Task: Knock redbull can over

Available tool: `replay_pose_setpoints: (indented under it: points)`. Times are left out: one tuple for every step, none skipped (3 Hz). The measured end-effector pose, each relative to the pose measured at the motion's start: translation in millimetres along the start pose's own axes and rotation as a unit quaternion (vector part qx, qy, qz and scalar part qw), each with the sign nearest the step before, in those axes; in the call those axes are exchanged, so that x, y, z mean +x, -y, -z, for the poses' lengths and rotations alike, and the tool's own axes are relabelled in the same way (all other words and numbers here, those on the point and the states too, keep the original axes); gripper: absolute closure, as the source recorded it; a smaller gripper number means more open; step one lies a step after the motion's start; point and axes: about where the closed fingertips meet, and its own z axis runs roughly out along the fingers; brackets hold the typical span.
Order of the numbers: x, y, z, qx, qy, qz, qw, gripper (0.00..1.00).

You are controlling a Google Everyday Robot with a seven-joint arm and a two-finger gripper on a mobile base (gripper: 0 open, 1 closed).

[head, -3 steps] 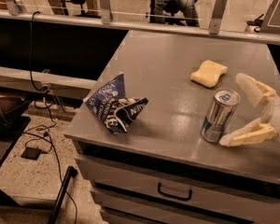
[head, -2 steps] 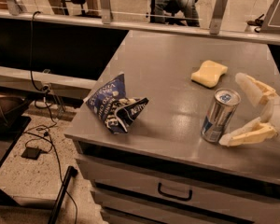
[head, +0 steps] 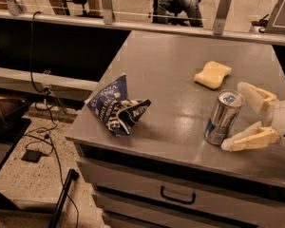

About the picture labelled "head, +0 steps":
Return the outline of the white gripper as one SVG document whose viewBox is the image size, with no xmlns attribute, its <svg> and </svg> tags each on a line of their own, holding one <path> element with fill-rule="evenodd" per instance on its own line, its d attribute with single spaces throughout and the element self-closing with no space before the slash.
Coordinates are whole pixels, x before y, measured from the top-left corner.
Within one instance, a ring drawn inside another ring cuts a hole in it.
<svg viewBox="0 0 285 228">
<path fill-rule="evenodd" d="M 270 143 L 285 147 L 285 100 L 278 101 L 274 93 L 245 82 L 237 84 L 237 91 L 243 95 L 255 113 L 268 109 L 269 126 L 256 122 L 244 131 L 225 139 L 220 147 L 229 152 L 264 148 Z"/>
</svg>

